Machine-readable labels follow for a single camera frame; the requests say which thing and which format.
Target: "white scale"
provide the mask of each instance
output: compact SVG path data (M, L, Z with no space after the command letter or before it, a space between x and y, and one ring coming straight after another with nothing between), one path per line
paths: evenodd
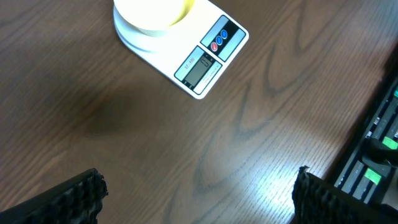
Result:
M249 39L245 28L207 0L197 0L178 29L151 37L125 21L114 7L122 42L196 99L210 91Z

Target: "wood grain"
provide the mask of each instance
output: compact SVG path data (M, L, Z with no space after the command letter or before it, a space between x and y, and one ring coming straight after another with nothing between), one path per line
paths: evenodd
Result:
M95 167L100 223L287 223L381 81L394 0L214 0L251 37L204 100L128 51L112 1L0 0L0 210Z

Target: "scale platform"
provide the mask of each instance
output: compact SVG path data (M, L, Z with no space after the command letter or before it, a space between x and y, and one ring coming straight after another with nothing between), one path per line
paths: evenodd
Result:
M114 25L122 42L196 99L210 91L249 39L245 28L207 0L161 37L125 21L116 7Z

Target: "green square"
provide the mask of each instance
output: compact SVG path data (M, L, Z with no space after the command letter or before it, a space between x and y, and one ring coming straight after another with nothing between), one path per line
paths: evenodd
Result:
M368 168L365 172L365 177L371 180L371 182L375 183L376 185L379 184L381 180L381 175L377 172L374 172L370 168Z
M398 149L398 143L396 143L394 140L392 140L389 137L384 137L383 144L385 144L390 149Z

